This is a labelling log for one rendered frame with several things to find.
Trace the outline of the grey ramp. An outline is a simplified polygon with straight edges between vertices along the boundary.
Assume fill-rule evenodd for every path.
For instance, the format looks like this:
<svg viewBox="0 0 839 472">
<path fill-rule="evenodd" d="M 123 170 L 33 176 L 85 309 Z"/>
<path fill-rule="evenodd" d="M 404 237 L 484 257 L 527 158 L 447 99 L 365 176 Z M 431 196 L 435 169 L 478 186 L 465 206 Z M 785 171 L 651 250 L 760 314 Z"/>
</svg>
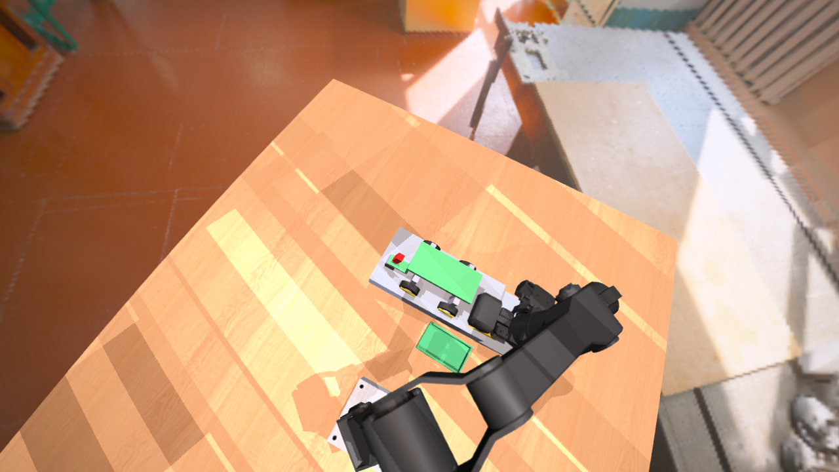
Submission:
<svg viewBox="0 0 839 472">
<path fill-rule="evenodd" d="M 512 349 L 510 344 L 507 342 L 502 344 L 497 340 L 492 340 L 491 337 L 472 329 L 467 323 L 471 309 L 473 308 L 479 294 L 486 292 L 495 298 L 500 299 L 501 304 L 503 304 L 501 307 L 505 307 L 506 309 L 509 309 L 509 311 L 512 311 L 516 305 L 519 305 L 519 299 L 504 290 L 505 284 L 494 280 L 477 269 L 476 271 L 483 276 L 482 280 L 480 280 L 475 297 L 473 298 L 473 303 L 469 304 L 459 300 L 459 304 L 456 306 L 456 308 L 458 308 L 458 314 L 456 317 L 451 317 L 437 309 L 440 302 L 448 303 L 452 294 L 434 286 L 431 282 L 423 280 L 420 277 L 418 283 L 416 284 L 420 291 L 415 298 L 412 295 L 403 292 L 402 289 L 399 288 L 400 282 L 402 280 L 410 282 L 414 273 L 409 271 L 405 274 L 398 271 L 395 267 L 387 265 L 387 263 L 389 262 L 392 254 L 396 255 L 398 253 L 405 255 L 402 260 L 410 263 L 414 255 L 416 255 L 416 251 L 422 241 L 423 239 L 416 236 L 416 234 L 410 233 L 406 229 L 399 227 L 389 246 L 387 246 L 387 250 L 385 250 L 385 253 L 381 255 L 380 262 L 378 262 L 375 266 L 374 272 L 370 275 L 368 282 L 372 286 L 380 288 L 383 292 L 389 293 L 396 299 L 410 305 L 410 307 L 416 308 L 418 311 L 428 314 L 433 319 L 442 322 L 444 325 L 450 326 L 450 328 L 453 328 L 465 337 L 470 337 L 475 342 L 479 342 L 480 345 L 489 347 L 490 350 L 494 350 L 500 355 L 505 355 L 506 352 Z"/>
</svg>

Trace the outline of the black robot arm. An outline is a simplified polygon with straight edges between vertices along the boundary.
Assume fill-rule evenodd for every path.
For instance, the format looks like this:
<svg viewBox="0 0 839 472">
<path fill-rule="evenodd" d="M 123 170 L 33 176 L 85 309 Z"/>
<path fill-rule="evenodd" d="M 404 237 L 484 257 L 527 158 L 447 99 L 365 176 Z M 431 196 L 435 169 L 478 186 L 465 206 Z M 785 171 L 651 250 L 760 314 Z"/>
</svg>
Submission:
<svg viewBox="0 0 839 472">
<path fill-rule="evenodd" d="M 531 406 L 578 356 L 608 349 L 623 331 L 615 316 L 621 298 L 615 286 L 570 283 L 554 298 L 523 280 L 515 295 L 520 303 L 511 313 L 541 311 L 528 320 L 530 335 L 505 355 L 466 373 L 423 373 L 374 403 L 361 401 L 336 420 L 355 472 L 377 464 L 381 472 L 480 472 L 496 441 L 532 418 Z M 468 389 L 488 426 L 471 459 L 458 464 L 419 384 Z"/>
</svg>

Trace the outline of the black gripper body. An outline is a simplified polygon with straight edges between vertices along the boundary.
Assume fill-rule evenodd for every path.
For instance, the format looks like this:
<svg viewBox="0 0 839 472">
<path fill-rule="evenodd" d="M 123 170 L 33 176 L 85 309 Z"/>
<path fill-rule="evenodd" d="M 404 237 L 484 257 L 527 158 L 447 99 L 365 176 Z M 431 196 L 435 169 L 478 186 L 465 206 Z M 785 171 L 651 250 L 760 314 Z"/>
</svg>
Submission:
<svg viewBox="0 0 839 472">
<path fill-rule="evenodd" d="M 513 317 L 505 311 L 501 311 L 502 305 L 500 299 L 489 293 L 479 294 L 471 309 L 467 323 L 485 334 L 490 334 L 494 330 L 494 334 L 505 338 L 509 343 L 517 345 L 530 335 L 528 333 L 530 317 L 541 310 L 531 307 L 528 313 L 516 314 Z"/>
</svg>

